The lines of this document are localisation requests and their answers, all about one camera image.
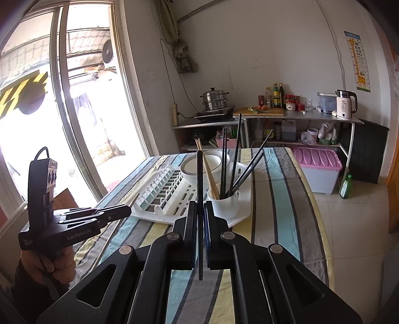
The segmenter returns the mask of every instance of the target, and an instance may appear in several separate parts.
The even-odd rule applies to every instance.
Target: black sleeve
[[[53,304],[47,287],[30,277],[21,260],[15,272],[11,293],[18,312],[29,324],[34,324],[39,315]]]

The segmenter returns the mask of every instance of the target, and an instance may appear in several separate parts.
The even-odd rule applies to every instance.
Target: green dish soap bottle
[[[340,189],[340,196],[344,199],[348,198],[351,187],[352,187],[352,176],[348,174]]]

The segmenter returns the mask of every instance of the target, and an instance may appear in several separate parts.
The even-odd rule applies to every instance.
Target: electric kettle
[[[337,90],[337,117],[341,119],[351,119],[352,114],[358,110],[358,97],[352,91]],[[355,110],[352,110],[352,101],[350,97],[355,98]]]

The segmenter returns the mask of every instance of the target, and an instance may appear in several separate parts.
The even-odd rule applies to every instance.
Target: human hand
[[[62,249],[62,256],[51,262],[44,255],[41,255],[46,270],[50,272],[61,284],[72,282],[76,275],[76,262],[73,259],[74,251],[72,246]],[[21,262],[25,271],[37,283],[45,284],[41,272],[43,267],[40,263],[38,254],[35,251],[21,251]]]

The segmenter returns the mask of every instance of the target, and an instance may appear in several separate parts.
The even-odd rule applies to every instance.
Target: metal screw
[[[224,232],[222,237],[226,240],[232,240],[235,238],[235,234],[233,232]]]
[[[120,254],[126,255],[126,254],[129,254],[131,252],[132,252],[132,247],[130,247],[129,245],[122,245],[119,248],[119,253]]]
[[[270,251],[272,251],[273,253],[279,254],[282,252],[282,246],[280,244],[273,244],[270,247]]]
[[[176,241],[176,240],[179,239],[179,237],[180,237],[180,234],[179,234],[179,233],[175,233],[175,232],[168,233],[168,235],[166,236],[166,238],[167,238],[169,241]]]

